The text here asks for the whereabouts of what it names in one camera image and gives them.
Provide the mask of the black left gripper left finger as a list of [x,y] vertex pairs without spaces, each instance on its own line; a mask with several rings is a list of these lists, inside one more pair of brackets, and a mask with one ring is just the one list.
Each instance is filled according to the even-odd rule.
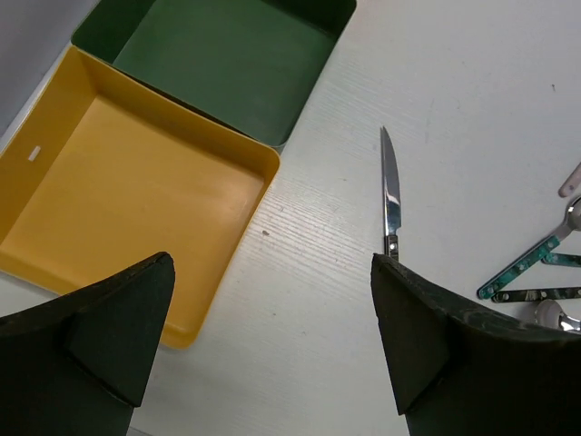
[[4,435],[124,435],[143,402],[172,299],[160,252],[1,319]]

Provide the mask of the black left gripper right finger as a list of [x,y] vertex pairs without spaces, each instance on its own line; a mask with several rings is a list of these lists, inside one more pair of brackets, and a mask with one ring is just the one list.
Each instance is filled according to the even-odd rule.
[[577,435],[580,338],[522,322],[384,254],[371,293],[398,413],[412,435]]

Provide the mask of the black handled fork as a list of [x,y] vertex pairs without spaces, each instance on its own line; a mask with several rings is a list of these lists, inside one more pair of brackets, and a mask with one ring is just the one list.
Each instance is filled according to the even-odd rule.
[[579,299],[579,287],[558,287],[545,289],[525,289],[513,291],[499,291],[492,297],[492,302],[541,302],[545,300],[572,300]]

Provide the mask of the teal handled spoon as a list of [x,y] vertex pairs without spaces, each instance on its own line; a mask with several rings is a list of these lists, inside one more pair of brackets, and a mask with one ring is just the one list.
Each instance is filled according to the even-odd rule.
[[557,248],[572,232],[580,230],[580,197],[577,196],[567,206],[565,219],[546,238],[521,254],[504,270],[496,274],[477,290],[480,300],[491,299],[503,288],[513,282],[535,263],[541,261]]

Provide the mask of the black handled table knife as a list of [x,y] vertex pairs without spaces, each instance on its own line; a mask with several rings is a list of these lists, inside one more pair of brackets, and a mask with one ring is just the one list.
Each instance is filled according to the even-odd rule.
[[385,126],[380,127],[381,175],[383,191],[384,251],[399,259],[398,230],[401,227],[399,170],[393,143]]

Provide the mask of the pink handled knife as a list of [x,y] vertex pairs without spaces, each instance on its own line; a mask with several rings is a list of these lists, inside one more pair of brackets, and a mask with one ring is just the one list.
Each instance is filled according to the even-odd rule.
[[557,193],[561,198],[571,196],[577,187],[581,184],[581,163],[573,170],[573,172],[566,178],[564,183],[558,189]]

